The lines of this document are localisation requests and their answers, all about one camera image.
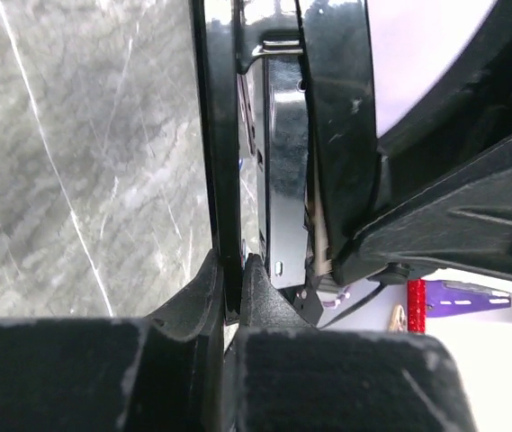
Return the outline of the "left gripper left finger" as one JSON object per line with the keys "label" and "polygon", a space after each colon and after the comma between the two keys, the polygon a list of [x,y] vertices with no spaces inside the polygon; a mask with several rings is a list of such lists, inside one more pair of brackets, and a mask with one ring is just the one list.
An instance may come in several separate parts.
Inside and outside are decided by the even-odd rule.
{"label": "left gripper left finger", "polygon": [[0,318],[0,431],[232,431],[223,272],[134,318]]}

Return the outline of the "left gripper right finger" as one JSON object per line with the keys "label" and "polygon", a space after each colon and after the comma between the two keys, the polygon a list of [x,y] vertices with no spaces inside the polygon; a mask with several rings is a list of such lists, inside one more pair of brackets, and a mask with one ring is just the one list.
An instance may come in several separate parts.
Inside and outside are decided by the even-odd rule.
{"label": "left gripper right finger", "polygon": [[240,431],[473,431],[456,364],[437,339],[319,331],[270,284],[259,256],[244,270],[236,336]]}

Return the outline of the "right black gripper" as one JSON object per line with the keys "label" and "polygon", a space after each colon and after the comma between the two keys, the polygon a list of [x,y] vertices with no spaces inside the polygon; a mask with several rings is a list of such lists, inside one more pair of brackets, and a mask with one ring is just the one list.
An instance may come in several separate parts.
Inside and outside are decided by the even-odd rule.
{"label": "right black gripper", "polygon": [[300,1],[307,103],[332,275],[391,264],[512,281],[512,1],[497,1],[432,89],[381,138],[365,1]]}

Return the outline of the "black stapler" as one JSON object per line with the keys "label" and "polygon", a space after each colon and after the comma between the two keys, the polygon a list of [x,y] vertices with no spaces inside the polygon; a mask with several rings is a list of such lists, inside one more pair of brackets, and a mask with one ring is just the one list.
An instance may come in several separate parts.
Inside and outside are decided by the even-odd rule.
{"label": "black stapler", "polygon": [[211,234],[230,323],[314,326],[309,117],[293,1],[193,1]]}

